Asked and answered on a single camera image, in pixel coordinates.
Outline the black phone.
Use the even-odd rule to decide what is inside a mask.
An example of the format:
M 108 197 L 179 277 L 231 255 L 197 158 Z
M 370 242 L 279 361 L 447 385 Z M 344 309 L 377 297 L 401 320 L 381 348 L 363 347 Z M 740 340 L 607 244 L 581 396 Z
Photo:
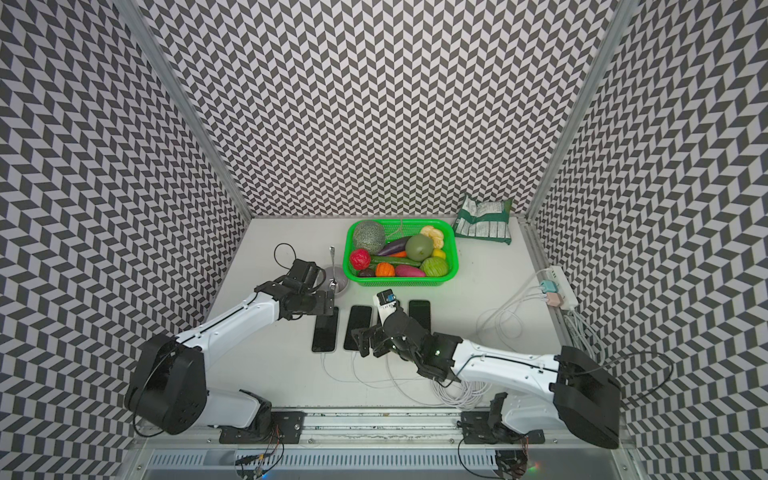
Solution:
M 334 307 L 329 315 L 316 317 L 311 343 L 313 353 L 331 353 L 336 350 L 338 325 L 338 307 Z
M 354 333 L 358 330 L 368 329 L 371 326 L 372 314 L 373 309 L 370 306 L 354 305 L 351 307 L 343 341 L 343 348 L 346 351 L 356 351 L 358 349 Z
M 410 300 L 408 313 L 426 331 L 431 331 L 431 304 L 428 300 Z

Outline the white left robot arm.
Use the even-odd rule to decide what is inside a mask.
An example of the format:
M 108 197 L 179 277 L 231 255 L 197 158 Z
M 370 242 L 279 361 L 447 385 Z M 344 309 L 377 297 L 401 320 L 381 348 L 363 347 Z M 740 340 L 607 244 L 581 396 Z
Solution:
M 158 334 L 140 347 L 124 396 L 131 421 L 142 418 L 177 435 L 196 426 L 229 428 L 261 440 L 273 429 L 272 404 L 246 391 L 209 385 L 212 366 L 229 350 L 279 320 L 329 315 L 335 292 L 326 271 L 296 259 L 286 274 L 264 282 L 236 306 L 178 335 Z

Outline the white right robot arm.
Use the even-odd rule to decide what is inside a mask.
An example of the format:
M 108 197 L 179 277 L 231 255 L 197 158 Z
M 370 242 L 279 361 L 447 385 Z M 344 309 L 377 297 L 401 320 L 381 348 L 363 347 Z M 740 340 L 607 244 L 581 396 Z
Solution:
M 585 352 L 565 346 L 557 354 L 519 354 L 430 333 L 399 307 L 379 312 L 382 324 L 352 332 L 361 356 L 393 353 L 438 383 L 499 388 L 489 413 L 489 428 L 499 441 L 564 427 L 593 446 L 619 447 L 622 388 Z

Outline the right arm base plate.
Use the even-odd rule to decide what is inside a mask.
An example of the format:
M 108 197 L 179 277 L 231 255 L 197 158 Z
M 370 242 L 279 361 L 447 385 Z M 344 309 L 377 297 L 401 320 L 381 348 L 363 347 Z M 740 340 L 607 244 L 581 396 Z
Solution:
M 527 433 L 513 431 L 500 420 L 491 420 L 489 411 L 462 412 L 457 427 L 461 430 L 462 439 L 469 445 L 540 445 L 546 441 L 542 430 Z

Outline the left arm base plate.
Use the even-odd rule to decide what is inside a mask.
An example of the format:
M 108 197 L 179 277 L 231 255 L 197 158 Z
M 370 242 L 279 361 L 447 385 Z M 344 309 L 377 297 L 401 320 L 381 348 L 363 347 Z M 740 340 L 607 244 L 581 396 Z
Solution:
M 219 443 L 224 445 L 266 444 L 270 440 L 281 444 L 298 444 L 304 429 L 304 411 L 271 411 L 258 414 L 246 428 L 222 427 Z

